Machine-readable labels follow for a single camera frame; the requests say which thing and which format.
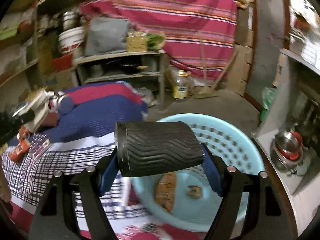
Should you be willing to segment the red foil snack bag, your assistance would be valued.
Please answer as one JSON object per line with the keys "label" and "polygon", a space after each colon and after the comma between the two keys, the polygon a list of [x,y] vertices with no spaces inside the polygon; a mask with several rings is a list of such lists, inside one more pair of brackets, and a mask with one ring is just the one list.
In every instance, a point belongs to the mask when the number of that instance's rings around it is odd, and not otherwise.
{"label": "red foil snack bag", "polygon": [[8,154],[9,158],[14,162],[19,162],[29,151],[30,142],[28,139],[21,140],[18,145]]}

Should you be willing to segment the maroon scouring pad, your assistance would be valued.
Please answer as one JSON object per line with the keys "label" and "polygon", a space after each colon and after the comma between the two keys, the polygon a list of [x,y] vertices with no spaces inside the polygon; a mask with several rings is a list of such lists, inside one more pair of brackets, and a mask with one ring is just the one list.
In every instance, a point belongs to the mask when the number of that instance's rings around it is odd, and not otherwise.
{"label": "maroon scouring pad", "polygon": [[60,116],[57,112],[49,112],[47,117],[41,123],[41,127],[56,127],[59,123]]}

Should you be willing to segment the orange snack bag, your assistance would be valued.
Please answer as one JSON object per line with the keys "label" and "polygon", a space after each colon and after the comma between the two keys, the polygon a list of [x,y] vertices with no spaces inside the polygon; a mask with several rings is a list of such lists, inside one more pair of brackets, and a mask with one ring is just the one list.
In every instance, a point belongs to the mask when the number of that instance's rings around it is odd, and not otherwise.
{"label": "orange snack bag", "polygon": [[164,174],[155,184],[154,200],[167,213],[171,213],[174,208],[176,184],[175,172]]}

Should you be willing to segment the black ribbed paper cup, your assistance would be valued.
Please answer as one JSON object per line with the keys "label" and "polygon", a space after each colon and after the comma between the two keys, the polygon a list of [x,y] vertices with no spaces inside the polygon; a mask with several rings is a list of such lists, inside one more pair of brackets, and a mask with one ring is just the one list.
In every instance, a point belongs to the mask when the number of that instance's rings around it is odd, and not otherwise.
{"label": "black ribbed paper cup", "polygon": [[115,142],[123,177],[145,177],[200,165],[204,153],[191,128],[179,122],[117,122]]}

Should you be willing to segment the jar with brown contents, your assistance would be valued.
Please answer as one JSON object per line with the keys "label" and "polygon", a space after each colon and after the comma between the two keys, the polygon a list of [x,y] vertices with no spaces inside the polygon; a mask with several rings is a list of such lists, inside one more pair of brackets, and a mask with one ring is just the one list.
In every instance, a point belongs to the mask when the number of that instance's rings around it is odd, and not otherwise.
{"label": "jar with brown contents", "polygon": [[62,115],[70,113],[74,106],[73,99],[64,92],[54,92],[50,98],[50,109]]}

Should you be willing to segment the crumpled brown paper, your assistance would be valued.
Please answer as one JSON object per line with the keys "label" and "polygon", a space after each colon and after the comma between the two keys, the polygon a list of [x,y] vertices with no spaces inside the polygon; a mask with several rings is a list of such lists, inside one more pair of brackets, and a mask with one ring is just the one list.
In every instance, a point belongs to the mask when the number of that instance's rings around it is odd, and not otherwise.
{"label": "crumpled brown paper", "polygon": [[187,196],[191,199],[201,199],[202,198],[202,189],[197,185],[189,185]]}

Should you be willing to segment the red plastic basin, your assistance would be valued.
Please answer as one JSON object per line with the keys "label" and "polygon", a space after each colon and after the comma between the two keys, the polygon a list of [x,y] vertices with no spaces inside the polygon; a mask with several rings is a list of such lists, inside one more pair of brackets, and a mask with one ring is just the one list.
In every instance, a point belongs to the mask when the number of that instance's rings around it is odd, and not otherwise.
{"label": "red plastic basin", "polygon": [[61,72],[71,68],[73,54],[65,54],[62,57],[55,58],[52,60],[52,64],[56,72]]}

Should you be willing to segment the white plastic bucket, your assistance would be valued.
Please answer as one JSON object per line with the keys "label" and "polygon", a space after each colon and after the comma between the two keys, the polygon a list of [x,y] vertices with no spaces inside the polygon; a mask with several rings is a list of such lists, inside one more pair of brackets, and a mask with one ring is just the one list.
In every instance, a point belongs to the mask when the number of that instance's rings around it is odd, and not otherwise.
{"label": "white plastic bucket", "polygon": [[62,32],[58,36],[58,51],[61,54],[71,53],[85,41],[84,27],[76,27]]}

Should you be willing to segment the green bag bin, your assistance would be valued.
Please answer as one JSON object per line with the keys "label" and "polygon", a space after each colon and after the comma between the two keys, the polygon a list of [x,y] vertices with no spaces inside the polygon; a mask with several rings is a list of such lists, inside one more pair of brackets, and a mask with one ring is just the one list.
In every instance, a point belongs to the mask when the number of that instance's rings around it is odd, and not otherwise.
{"label": "green bag bin", "polygon": [[260,121],[264,121],[265,116],[269,110],[270,105],[272,104],[274,97],[276,95],[277,89],[271,87],[265,87],[262,91],[262,100],[263,100],[263,109],[260,113]]}

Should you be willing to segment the steel pot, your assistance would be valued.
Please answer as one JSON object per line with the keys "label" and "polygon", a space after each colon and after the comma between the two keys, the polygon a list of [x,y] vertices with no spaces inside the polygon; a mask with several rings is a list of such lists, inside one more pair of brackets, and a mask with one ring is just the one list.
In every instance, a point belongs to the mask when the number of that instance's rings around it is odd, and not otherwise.
{"label": "steel pot", "polygon": [[79,25],[79,14],[75,11],[67,11],[62,15],[62,29],[67,31]]}

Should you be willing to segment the grey cushion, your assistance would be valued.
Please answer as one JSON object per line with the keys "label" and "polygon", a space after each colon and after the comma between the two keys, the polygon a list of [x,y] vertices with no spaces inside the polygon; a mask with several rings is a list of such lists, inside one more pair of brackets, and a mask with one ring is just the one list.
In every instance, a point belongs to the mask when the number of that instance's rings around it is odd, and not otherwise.
{"label": "grey cushion", "polygon": [[127,32],[131,23],[127,19],[95,17],[89,24],[85,56],[126,51]]}

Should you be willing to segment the grey low shelf unit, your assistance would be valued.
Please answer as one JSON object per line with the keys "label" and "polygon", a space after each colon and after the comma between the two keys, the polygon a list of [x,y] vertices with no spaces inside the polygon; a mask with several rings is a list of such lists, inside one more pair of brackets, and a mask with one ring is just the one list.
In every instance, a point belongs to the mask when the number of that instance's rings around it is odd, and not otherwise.
{"label": "grey low shelf unit", "polygon": [[157,102],[164,109],[166,53],[156,51],[121,52],[74,59],[72,70],[78,74],[80,84],[103,81],[130,81],[146,85],[157,92]]}

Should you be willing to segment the yellow label oil jug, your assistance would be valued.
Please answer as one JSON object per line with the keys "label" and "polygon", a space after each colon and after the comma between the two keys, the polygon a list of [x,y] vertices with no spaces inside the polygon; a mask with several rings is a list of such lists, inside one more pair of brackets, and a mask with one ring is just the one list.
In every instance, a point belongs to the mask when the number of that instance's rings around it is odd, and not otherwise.
{"label": "yellow label oil jug", "polygon": [[175,100],[184,100],[188,97],[189,76],[190,74],[184,70],[177,72],[176,80],[172,87],[172,96]]}

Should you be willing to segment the yellow utensil holder box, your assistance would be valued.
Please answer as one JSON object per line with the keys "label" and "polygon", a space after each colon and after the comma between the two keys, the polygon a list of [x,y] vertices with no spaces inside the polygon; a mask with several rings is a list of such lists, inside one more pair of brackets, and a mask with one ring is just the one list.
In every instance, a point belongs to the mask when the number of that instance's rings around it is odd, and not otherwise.
{"label": "yellow utensil holder box", "polygon": [[144,32],[130,32],[126,38],[126,51],[144,52],[148,50],[147,36]]}

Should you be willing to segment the wooden wall shelf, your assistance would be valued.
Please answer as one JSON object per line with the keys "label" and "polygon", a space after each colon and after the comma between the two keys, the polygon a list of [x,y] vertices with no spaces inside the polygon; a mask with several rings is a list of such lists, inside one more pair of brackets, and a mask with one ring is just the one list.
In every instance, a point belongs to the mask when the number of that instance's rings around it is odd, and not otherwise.
{"label": "wooden wall shelf", "polygon": [[1,20],[1,100],[17,101],[30,88],[28,72],[37,66],[39,0],[14,0]]}

